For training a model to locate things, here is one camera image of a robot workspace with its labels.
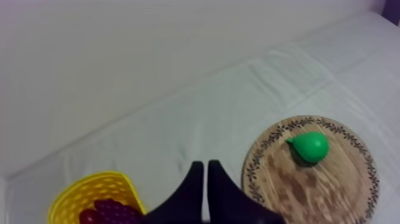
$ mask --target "plastic fruit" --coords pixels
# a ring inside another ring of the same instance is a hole
[[[320,132],[296,135],[286,142],[292,144],[297,154],[309,163],[318,163],[325,158],[329,150],[328,139]]]
[[[100,214],[93,209],[85,209],[79,214],[80,224],[103,224]]]
[[[95,208],[105,224],[140,224],[142,214],[112,199],[95,201]]]

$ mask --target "floral border pattern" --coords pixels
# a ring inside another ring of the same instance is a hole
[[[366,149],[365,146],[363,146],[354,135],[347,132],[343,128],[343,126],[337,126],[334,123],[327,122],[322,117],[317,119],[313,117],[304,117],[299,120],[291,121],[288,125],[278,126],[276,128],[276,131],[272,132],[268,136],[268,139],[262,142],[261,148],[256,149],[255,152],[250,155],[251,162],[248,164],[248,167],[246,167],[244,171],[245,176],[249,180],[248,187],[250,189],[249,193],[251,195],[251,198],[260,204],[264,204],[265,202],[264,197],[260,194],[260,186],[257,185],[257,177],[255,175],[256,170],[260,169],[260,160],[264,156],[264,151],[268,149],[268,147],[271,146],[276,140],[282,137],[285,131],[292,131],[296,128],[301,128],[311,124],[317,124],[330,130],[333,133],[342,134],[343,139],[347,139],[350,144],[355,149],[357,149],[360,154],[364,156],[365,164],[367,165],[368,170],[368,178],[371,180],[373,185],[370,188],[371,196],[368,197],[368,206],[364,213],[364,216],[359,217],[357,220],[355,220],[355,224],[366,224],[367,221],[372,218],[379,197],[379,179],[377,177],[377,170],[374,166],[374,160],[372,156],[368,153],[368,149]]]

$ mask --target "grape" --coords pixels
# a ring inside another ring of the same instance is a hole
[[[142,218],[142,214],[136,209],[112,199],[95,201],[95,208],[105,224],[140,224]]]
[[[101,215],[93,209],[85,209],[79,214],[80,224],[103,224]]]

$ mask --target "red fruit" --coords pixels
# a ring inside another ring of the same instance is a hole
[[[85,209],[79,214],[80,224],[102,224],[101,215],[93,209]]]

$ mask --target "green pear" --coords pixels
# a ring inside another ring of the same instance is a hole
[[[328,154],[328,139],[320,132],[296,135],[286,142],[292,144],[297,154],[309,163],[318,163]]]

